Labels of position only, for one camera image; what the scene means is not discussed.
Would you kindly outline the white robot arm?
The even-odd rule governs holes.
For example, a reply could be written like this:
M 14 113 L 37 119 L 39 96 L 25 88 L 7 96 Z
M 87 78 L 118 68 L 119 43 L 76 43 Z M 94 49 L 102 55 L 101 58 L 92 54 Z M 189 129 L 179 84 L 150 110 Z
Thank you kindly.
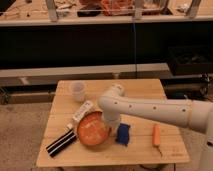
M 137 99 L 124 96 L 120 84 L 110 86 L 98 99 L 103 121 L 117 127 L 121 114 L 162 122 L 206 135 L 198 171 L 213 171 L 213 103 L 198 100 Z

